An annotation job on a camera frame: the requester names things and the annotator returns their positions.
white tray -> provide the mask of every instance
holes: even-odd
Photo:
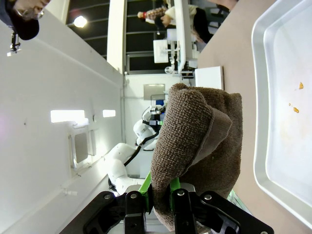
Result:
[[[312,229],[312,0],[278,0],[256,21],[252,46],[254,176]]]

brown towel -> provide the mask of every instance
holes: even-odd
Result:
[[[180,177],[199,195],[212,190],[227,197],[240,172],[241,145],[240,94],[184,84],[170,89],[151,165],[155,212],[170,231],[174,230],[166,195],[170,181]]]

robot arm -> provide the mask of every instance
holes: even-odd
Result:
[[[174,179],[168,192],[175,224],[171,234],[197,234],[197,226],[219,234],[274,234],[270,226],[213,191],[198,196],[196,192],[182,189],[178,179]],[[150,213],[153,206],[149,174],[139,191],[118,197],[109,191],[101,192],[60,234],[108,234],[122,220],[124,234],[152,234],[146,232],[145,213]]]
[[[165,108],[156,105],[150,106],[142,115],[142,119],[137,121],[133,131],[137,136],[137,147],[132,147],[125,143],[117,144],[106,156],[106,169],[109,177],[110,188],[123,194],[130,185],[142,184],[143,179],[129,178],[125,166],[139,153],[140,149],[153,150],[155,139],[161,126],[160,115]]]

white wall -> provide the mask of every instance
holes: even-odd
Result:
[[[123,36],[126,0],[112,0],[109,5],[107,61],[120,73],[123,71]]]
[[[68,7],[69,0],[51,0],[46,9],[62,23],[66,24]]]
[[[52,124],[50,111],[85,110],[90,120],[95,114],[90,128],[99,130],[104,154],[121,142],[123,77],[49,12],[16,55],[6,56],[11,31],[2,22],[0,35],[0,233],[58,233],[106,173],[100,161],[72,178],[66,124]],[[103,109],[117,116],[104,119]]]
[[[133,125],[142,118],[143,111],[151,105],[150,100],[143,99],[144,84],[165,84],[165,91],[168,92],[172,85],[180,82],[180,77],[173,77],[167,74],[156,75],[128,75],[125,76],[125,135],[126,142],[134,145],[136,135],[133,132]],[[140,152],[136,158],[127,166],[130,175],[144,175],[149,171],[152,152]]]

wooden table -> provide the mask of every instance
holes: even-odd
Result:
[[[256,99],[251,36],[256,19],[274,2],[240,0],[200,54],[198,67],[223,66],[225,90],[243,98],[241,174],[234,187],[237,195],[276,234],[311,234],[312,230],[264,193],[254,178]]]

